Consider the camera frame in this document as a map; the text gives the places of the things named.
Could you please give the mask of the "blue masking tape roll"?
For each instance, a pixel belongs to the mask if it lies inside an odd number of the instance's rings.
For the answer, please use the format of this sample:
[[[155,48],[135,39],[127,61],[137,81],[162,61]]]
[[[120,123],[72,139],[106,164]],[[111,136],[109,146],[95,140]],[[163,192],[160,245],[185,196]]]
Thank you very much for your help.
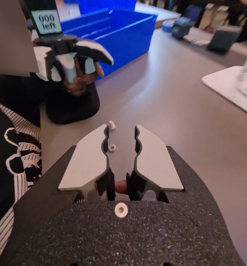
[[[162,30],[164,32],[170,33],[172,32],[172,27],[175,23],[176,19],[167,19],[162,23]]]

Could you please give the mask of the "person's left hand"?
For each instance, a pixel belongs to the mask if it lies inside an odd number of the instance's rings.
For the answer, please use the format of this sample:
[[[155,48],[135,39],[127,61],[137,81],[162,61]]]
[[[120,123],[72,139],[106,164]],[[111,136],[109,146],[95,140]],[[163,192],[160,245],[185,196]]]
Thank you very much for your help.
[[[79,97],[83,93],[85,93],[87,86],[93,83],[98,78],[98,76],[103,78],[104,72],[101,65],[98,62],[94,62],[95,71],[91,74],[84,74],[79,65],[77,56],[75,56],[74,61],[77,76],[73,79],[72,83],[64,81],[63,84],[70,94]]]

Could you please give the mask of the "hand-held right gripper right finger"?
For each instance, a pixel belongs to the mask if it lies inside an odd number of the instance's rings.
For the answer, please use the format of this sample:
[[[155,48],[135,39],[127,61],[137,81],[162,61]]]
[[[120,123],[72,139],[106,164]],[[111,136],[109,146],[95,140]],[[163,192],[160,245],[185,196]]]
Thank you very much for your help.
[[[141,125],[135,126],[134,168],[126,174],[131,201],[169,203],[167,192],[182,192],[184,186],[165,143]]]

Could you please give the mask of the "person's right hand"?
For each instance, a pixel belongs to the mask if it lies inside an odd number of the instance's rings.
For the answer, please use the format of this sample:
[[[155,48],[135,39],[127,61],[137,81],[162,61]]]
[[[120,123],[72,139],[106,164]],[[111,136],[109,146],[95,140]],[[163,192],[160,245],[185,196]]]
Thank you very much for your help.
[[[118,194],[128,195],[127,181],[122,180],[115,182],[115,192]]]

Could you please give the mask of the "white poster stand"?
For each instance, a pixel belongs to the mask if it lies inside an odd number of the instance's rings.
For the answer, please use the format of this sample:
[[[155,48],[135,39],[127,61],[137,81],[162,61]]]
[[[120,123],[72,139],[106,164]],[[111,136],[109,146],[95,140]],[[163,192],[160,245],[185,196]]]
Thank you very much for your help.
[[[243,66],[233,66],[206,75],[201,81],[247,113],[247,60]]]

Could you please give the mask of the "person's left forearm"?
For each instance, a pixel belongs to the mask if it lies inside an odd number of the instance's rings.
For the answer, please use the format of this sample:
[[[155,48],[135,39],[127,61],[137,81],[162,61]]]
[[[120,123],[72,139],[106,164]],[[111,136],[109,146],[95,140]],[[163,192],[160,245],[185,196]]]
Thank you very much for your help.
[[[0,74],[0,104],[38,127],[41,124],[39,106],[60,90],[65,90],[62,81],[44,81],[33,72],[30,77]]]

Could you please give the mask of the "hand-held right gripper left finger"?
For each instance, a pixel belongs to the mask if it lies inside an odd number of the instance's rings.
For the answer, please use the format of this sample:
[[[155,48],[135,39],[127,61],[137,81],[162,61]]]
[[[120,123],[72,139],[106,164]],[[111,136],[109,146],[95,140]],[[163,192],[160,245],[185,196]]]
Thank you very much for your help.
[[[75,201],[115,200],[115,177],[107,155],[108,139],[109,127],[103,124],[77,143],[59,191],[77,192]]]

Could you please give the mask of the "black white patterned pants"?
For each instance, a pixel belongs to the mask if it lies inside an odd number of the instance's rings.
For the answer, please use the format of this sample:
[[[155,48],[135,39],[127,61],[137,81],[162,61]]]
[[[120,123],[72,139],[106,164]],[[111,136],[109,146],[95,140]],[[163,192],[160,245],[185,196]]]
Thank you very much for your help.
[[[40,127],[37,127],[2,104],[0,104],[0,109],[11,120],[16,130],[28,191],[42,176]],[[15,219],[13,206],[0,221],[0,255],[4,251],[12,233]]]

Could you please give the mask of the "black battery charger case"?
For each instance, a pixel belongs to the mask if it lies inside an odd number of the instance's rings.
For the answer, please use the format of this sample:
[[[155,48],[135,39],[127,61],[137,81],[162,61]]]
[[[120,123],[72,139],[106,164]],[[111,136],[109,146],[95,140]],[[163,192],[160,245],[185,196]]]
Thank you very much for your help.
[[[191,19],[187,17],[180,17],[174,22],[171,34],[174,38],[181,40],[184,36],[188,35],[194,24],[195,22]]]

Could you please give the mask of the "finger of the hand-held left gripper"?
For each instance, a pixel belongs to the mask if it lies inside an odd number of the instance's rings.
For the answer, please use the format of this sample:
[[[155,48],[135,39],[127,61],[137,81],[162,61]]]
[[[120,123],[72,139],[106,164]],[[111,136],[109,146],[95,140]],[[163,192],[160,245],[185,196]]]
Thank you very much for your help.
[[[50,47],[45,47],[45,46],[34,46],[33,50],[35,53],[35,57],[36,57],[36,61],[37,61],[38,69],[39,69],[39,71],[35,72],[35,74],[37,75],[37,77],[39,77],[43,81],[49,81],[48,73],[47,73],[48,67],[46,66],[46,57],[48,53],[52,51],[52,49]]]
[[[91,40],[79,40],[76,43],[76,52],[79,56],[92,58],[93,61],[114,65],[111,54],[99,43]]]

